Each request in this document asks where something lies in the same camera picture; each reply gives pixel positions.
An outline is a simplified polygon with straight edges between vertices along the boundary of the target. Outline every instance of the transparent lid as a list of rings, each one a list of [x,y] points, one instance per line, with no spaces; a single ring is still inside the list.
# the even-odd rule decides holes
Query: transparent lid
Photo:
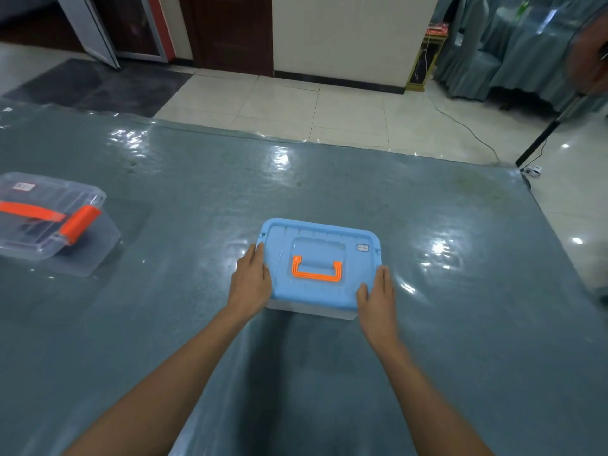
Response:
[[[92,185],[35,174],[0,175],[0,255],[48,258],[70,240],[62,227],[83,206],[101,209],[106,195]]]

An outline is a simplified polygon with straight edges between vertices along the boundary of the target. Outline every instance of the white power adapter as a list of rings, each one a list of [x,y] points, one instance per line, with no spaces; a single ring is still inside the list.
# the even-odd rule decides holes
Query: white power adapter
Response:
[[[532,177],[538,177],[542,173],[542,168],[541,167],[534,167],[534,168],[526,167],[526,168],[524,168],[523,172]]]

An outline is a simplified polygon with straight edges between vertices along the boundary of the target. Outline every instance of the person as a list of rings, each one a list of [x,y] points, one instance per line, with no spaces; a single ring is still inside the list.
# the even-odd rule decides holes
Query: person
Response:
[[[108,409],[66,456],[160,456],[171,451],[202,391],[245,324],[270,299],[264,245],[251,245],[232,275],[227,305],[195,337]],[[416,367],[397,333],[389,269],[376,272],[371,292],[356,292],[359,322],[378,356],[420,456],[490,456],[471,425],[447,404]]]

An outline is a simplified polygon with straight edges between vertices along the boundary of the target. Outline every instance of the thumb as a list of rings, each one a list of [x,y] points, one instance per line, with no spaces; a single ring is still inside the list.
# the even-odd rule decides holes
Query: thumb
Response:
[[[365,283],[361,283],[361,286],[356,292],[357,295],[357,307],[361,307],[361,304],[367,302],[367,285]]]

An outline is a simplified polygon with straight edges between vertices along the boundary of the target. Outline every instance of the black pole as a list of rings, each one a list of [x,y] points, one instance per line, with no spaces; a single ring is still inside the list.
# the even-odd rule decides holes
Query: black pole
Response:
[[[562,122],[559,119],[553,120],[551,124],[547,126],[543,132],[541,132],[541,135],[536,138],[532,145],[526,149],[526,152],[521,154],[520,158],[518,158],[515,162],[515,166],[519,168],[521,165],[523,165],[523,163],[530,157],[530,155],[533,154],[536,149],[541,146],[541,144],[547,137],[551,136],[551,133],[555,131],[555,129],[560,124],[562,124]]]

